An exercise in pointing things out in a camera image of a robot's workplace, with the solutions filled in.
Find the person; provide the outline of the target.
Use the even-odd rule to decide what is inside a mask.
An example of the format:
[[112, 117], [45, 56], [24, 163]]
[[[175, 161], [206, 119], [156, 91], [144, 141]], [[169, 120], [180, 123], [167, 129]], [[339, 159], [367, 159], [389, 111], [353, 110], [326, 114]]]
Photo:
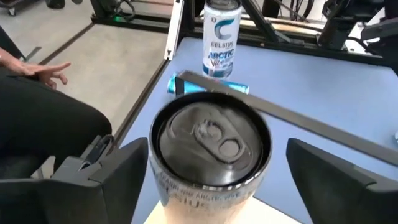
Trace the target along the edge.
[[111, 133], [109, 119], [94, 107], [0, 68], [0, 179], [28, 178], [50, 156], [58, 169]]

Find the blue silver Red Bull can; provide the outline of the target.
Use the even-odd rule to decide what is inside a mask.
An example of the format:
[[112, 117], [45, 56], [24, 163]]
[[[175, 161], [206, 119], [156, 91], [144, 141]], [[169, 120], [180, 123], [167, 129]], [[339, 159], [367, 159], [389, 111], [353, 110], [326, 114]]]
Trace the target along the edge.
[[[175, 94], [176, 91], [176, 85], [175, 85], [175, 77], [177, 76], [177, 73], [174, 73], [167, 84], [167, 92], [171, 94]], [[240, 83], [235, 83], [235, 82], [230, 82], [227, 80], [218, 80], [220, 83], [229, 86], [230, 88], [233, 88], [235, 90], [238, 90], [240, 92], [243, 92], [245, 94], [249, 93], [249, 87], [247, 85], [243, 85]], [[205, 91], [203, 87], [200, 87], [196, 84], [184, 81], [184, 93], [194, 93], [198, 91]]]

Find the white Celsius Arctic Vibe can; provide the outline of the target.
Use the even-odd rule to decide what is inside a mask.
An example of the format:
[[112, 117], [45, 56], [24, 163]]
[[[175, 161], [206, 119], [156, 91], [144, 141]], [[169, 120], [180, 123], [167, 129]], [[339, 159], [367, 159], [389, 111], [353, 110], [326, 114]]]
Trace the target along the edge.
[[203, 74], [226, 78], [233, 70], [241, 1], [206, 0], [203, 10]]
[[166, 224], [235, 224], [272, 154], [262, 117], [217, 92], [171, 101], [154, 118], [149, 139]]

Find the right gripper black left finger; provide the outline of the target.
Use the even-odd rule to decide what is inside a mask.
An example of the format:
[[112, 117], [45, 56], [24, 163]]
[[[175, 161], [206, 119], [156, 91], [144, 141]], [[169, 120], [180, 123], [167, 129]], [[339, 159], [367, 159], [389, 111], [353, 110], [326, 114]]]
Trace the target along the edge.
[[99, 160], [91, 177], [100, 183], [89, 224], [131, 224], [146, 174], [148, 142], [137, 138]]

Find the black office chair base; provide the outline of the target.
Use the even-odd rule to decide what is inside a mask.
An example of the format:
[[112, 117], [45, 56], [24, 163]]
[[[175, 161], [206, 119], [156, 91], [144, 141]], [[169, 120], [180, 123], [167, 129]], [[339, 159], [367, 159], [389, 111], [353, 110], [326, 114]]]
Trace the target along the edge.
[[80, 5], [83, 0], [0, 0], [0, 9], [6, 9], [10, 16], [16, 16], [19, 11], [30, 8], [34, 4], [44, 1], [50, 9], [63, 9], [66, 1]]

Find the wooden shelf black metal frame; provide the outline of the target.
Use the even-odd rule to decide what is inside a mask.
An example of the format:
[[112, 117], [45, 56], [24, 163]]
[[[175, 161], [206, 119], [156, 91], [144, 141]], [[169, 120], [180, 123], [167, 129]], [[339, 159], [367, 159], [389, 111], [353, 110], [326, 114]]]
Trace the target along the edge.
[[[333, 126], [329, 126], [325, 123], [288, 110], [287, 108], [283, 108], [277, 104], [263, 100], [256, 96], [247, 95], [240, 91], [234, 90], [217, 80], [206, 78], [188, 70], [178, 73], [175, 77], [175, 99], [177, 97], [190, 94], [184, 93], [184, 81], [196, 84], [205, 89], [205, 91], [198, 92], [224, 93], [241, 100], [254, 109], [268, 126], [272, 140], [272, 150], [273, 139], [271, 130], [266, 121], [267, 116], [279, 119], [299, 129], [320, 136], [321, 138], [340, 144], [344, 147], [357, 150], [365, 155], [368, 155], [369, 157], [398, 167], [397, 151], [393, 151], [381, 145], [375, 144], [354, 134], [348, 133]], [[356, 171], [376, 181], [374, 184], [367, 186], [367, 189], [363, 192], [362, 199], [358, 208], [356, 209], [356, 224], [398, 224], [398, 180], [390, 179], [381, 174], [377, 174], [358, 166], [357, 164], [352, 164], [354, 165], [354, 169]], [[267, 169], [264, 173], [263, 180], [266, 176]], [[258, 199], [256, 197], [257, 190], [242, 209], [241, 213], [236, 219], [235, 224], [287, 224], [289, 220], [295, 220], [300, 224], [306, 224]]]

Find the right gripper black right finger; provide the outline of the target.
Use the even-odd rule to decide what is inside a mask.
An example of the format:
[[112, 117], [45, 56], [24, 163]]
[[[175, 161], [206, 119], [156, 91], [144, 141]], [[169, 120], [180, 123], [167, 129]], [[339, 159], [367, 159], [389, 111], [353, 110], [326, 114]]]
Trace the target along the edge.
[[315, 146], [290, 138], [290, 173], [313, 224], [356, 224], [356, 209], [376, 181], [354, 165]]

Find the person's hand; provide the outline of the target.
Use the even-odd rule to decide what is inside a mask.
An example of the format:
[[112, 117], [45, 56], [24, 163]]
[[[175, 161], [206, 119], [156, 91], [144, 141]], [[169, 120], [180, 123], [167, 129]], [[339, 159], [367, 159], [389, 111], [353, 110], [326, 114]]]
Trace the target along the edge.
[[0, 66], [6, 67], [12, 73], [21, 76], [34, 77], [56, 90], [57, 84], [53, 78], [59, 79], [64, 85], [68, 83], [66, 76], [62, 73], [64, 69], [71, 65], [66, 62], [60, 65], [39, 65], [22, 62], [12, 56], [9, 52], [0, 47]]

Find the silver aluminium post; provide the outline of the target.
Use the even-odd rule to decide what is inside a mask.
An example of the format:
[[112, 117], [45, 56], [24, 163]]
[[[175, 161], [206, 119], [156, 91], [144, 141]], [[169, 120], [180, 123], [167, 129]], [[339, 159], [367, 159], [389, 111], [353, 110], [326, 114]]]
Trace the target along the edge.
[[172, 14], [169, 23], [169, 31], [165, 46], [164, 59], [172, 60], [178, 44], [178, 35], [180, 33], [180, 25], [182, 21], [184, 0], [175, 0], [172, 7]]

